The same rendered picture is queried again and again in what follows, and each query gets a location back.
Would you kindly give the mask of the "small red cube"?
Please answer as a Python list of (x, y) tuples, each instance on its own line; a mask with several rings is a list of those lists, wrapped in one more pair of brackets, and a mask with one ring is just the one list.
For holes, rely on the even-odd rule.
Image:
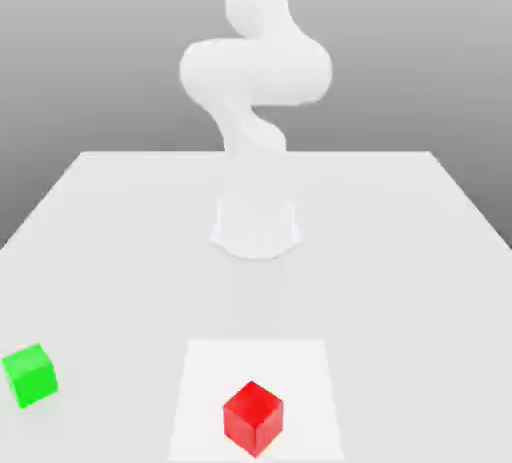
[(284, 402), (254, 381), (232, 396), (222, 411), (224, 435), (253, 458), (283, 430)]

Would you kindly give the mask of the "small green cube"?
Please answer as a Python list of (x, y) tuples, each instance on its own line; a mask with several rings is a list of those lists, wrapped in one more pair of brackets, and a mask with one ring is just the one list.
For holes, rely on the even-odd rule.
[(21, 409), (59, 389), (54, 364), (40, 343), (2, 357), (1, 363), (9, 388)]

